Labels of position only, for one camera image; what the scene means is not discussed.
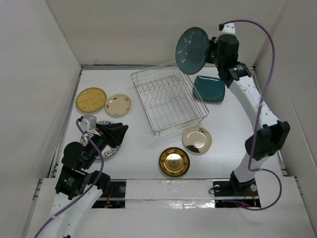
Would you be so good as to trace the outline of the teal round blossom plate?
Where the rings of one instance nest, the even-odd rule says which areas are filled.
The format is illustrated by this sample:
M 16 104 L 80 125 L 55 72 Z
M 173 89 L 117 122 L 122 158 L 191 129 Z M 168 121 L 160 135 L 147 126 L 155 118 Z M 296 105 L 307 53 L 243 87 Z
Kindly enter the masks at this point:
M 175 61 L 178 68 L 187 75 L 199 72 L 206 64 L 209 49 L 207 33 L 200 27 L 187 29 L 177 42 Z

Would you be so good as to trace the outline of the dark teal square plate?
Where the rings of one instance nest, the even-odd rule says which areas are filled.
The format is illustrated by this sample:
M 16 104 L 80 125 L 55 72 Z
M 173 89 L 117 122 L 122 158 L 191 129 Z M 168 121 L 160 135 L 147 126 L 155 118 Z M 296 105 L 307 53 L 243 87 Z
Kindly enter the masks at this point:
M 197 76 L 194 82 L 193 95 L 197 99 L 197 93 L 201 99 L 208 103 L 221 103 L 225 96 L 225 83 L 219 79 L 208 76 Z

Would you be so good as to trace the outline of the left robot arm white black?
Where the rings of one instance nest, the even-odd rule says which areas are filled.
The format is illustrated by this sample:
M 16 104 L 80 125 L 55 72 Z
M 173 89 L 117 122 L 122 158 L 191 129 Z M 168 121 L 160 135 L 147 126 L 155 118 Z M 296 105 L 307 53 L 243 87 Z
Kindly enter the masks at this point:
M 103 173 L 102 151 L 106 146 L 120 146 L 129 127 L 120 122 L 97 124 L 85 117 L 78 118 L 76 126 L 88 144 L 75 141 L 66 145 L 51 214 L 36 232 L 37 238 L 77 237 L 97 199 L 112 193 L 111 178 Z

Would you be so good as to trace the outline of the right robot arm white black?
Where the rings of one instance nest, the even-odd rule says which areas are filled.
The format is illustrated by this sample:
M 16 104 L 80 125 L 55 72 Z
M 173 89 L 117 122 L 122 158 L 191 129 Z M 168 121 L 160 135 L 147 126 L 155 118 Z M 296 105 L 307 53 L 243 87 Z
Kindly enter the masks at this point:
M 238 61 L 239 41 L 236 36 L 223 34 L 212 37 L 209 45 L 206 62 L 216 66 L 220 79 L 240 102 L 254 131 L 245 142 L 244 158 L 230 175 L 230 192 L 240 195 L 255 179 L 263 163 L 282 148 L 290 124 L 278 119 L 269 109 L 248 67 Z

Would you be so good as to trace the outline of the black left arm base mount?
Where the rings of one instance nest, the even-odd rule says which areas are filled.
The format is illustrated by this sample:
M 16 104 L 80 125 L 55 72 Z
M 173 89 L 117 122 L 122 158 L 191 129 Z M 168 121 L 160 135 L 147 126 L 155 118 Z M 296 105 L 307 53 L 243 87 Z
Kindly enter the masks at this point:
M 110 190 L 103 194 L 92 208 L 121 209 L 125 208 L 126 180 L 112 180 Z

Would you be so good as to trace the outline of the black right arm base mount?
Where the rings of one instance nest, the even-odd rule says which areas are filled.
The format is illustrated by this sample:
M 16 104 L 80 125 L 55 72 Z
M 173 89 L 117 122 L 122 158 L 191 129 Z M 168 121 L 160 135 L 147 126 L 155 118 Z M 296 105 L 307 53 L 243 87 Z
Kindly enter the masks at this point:
M 213 180 L 208 193 L 214 196 L 216 208 L 261 208 L 255 179 L 240 183 L 233 172 L 230 179 Z

